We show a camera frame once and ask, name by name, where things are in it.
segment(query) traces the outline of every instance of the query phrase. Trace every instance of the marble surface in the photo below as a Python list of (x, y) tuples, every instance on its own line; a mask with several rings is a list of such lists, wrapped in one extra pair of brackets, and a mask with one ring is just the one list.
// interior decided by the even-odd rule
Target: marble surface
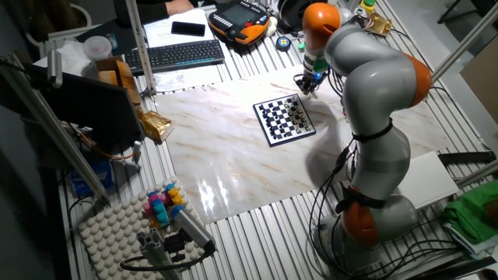
[[(204, 223), (319, 187), (351, 140), (340, 99), (324, 82), (317, 99), (300, 94), (317, 134), (270, 148), (252, 105), (298, 93), (302, 67), (156, 96), (174, 123), (167, 138), (176, 175)], [(409, 138), (412, 158), (450, 146), (421, 103), (392, 114)], [(344, 180), (339, 174), (337, 180)]]

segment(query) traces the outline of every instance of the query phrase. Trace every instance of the person's arm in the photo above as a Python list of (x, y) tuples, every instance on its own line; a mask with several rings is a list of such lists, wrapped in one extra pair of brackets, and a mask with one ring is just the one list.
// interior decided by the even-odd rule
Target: person's arm
[[(187, 12), (194, 8), (188, 0), (173, 0), (172, 2), (155, 4), (141, 3), (141, 1), (138, 0), (137, 6), (139, 7), (140, 22), (142, 24), (166, 19), (174, 14)], [(114, 9), (116, 10), (117, 20), (125, 26), (130, 26), (131, 23), (128, 15), (128, 8), (126, 7), (126, 0), (114, 0)]]

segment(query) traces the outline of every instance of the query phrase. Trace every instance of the black keyboard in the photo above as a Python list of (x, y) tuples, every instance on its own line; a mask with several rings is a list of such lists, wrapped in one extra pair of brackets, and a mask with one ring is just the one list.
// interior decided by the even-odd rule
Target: black keyboard
[[(203, 40), (147, 49), (154, 73), (222, 63), (225, 57), (218, 40)], [(143, 75), (139, 52), (128, 51), (123, 58), (133, 75)]]

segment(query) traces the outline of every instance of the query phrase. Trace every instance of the computer monitor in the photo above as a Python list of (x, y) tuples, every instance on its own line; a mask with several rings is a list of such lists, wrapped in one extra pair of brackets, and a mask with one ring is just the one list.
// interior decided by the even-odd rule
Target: computer monitor
[[(24, 68), (31, 75), (47, 78), (46, 68)], [(92, 128), (92, 139), (99, 144), (132, 144), (145, 137), (125, 88), (63, 73), (59, 89), (42, 89), (41, 93), (59, 120)]]

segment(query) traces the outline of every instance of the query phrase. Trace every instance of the green cloth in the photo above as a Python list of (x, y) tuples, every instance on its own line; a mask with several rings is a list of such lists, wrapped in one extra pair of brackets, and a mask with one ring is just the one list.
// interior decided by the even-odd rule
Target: green cloth
[(498, 199), (498, 180), (483, 184), (451, 202), (443, 213), (453, 229), (476, 245), (498, 234), (485, 205)]

